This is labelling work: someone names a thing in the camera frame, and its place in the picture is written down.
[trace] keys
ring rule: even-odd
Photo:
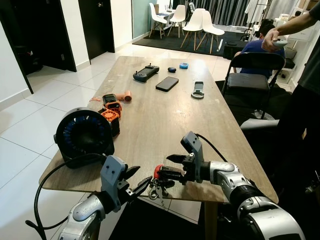
[[[163,196],[167,197],[169,193],[167,192],[166,188],[171,188],[175,185],[173,180],[159,180],[158,178],[154,178],[150,182],[151,190],[149,191],[149,198],[151,200],[156,200],[160,198],[161,205],[163,209],[166,208]]]

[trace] man sitting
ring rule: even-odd
[[[242,53],[267,53],[266,50],[262,49],[262,42],[265,39],[265,35],[269,32],[270,29],[275,28],[272,24],[265,25],[260,28],[260,37],[259,40],[248,42],[248,44],[244,47],[242,51],[238,51],[234,56],[238,56]],[[281,48],[281,50],[276,51],[276,54],[279,54],[285,58],[285,50]],[[260,74],[266,76],[267,79],[272,75],[272,71],[268,69],[258,69],[258,68],[233,68],[235,73],[242,74]]]

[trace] black cable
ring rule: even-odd
[[[215,152],[220,156],[220,158],[222,158],[223,161],[225,161],[226,163],[228,162],[227,159],[219,152],[219,150],[208,140],[206,139],[204,136],[200,135],[199,133],[195,134],[198,138],[202,138],[203,140],[205,140],[210,147],[213,148],[213,150],[215,150]]]
[[[32,221],[30,220],[26,220],[25,224],[27,224],[28,226],[34,228],[38,234],[40,235],[42,240],[47,240],[46,234],[45,234],[45,230],[49,230],[49,229],[53,229],[57,226],[59,226],[60,224],[62,224],[63,222],[65,222],[68,217],[66,217],[65,219],[63,219],[62,221],[60,221],[59,223],[52,225],[52,226],[46,226],[44,227],[42,225],[40,216],[39,216],[39,210],[38,210],[38,200],[39,200],[39,195],[40,195],[40,191],[43,187],[43,185],[45,184],[45,182],[48,180],[48,178],[54,173],[56,172],[58,169],[62,168],[64,165],[74,162],[74,161],[88,161],[88,157],[95,157],[92,159],[93,162],[96,162],[96,160],[101,159],[101,157],[105,158],[105,156],[97,154],[97,153],[88,153],[85,155],[81,155],[81,156],[77,156],[73,159],[70,159],[62,164],[60,164],[59,166],[57,166],[56,168],[54,168],[52,171],[50,171],[41,181],[41,183],[39,184],[39,187],[36,191],[35,197],[34,197],[34,205],[33,205],[33,210],[34,210],[34,217],[35,217],[35,221],[37,223],[37,225],[35,225]]]

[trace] smartphone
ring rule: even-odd
[[[155,86],[155,89],[158,89],[164,92],[169,92],[169,90],[172,89],[178,82],[179,82],[178,78],[167,76],[165,79],[163,79],[161,82],[159,82]]]

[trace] white controller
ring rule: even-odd
[[[272,41],[272,44],[278,48],[283,48],[285,45],[288,44],[288,41],[278,38],[277,41]]]

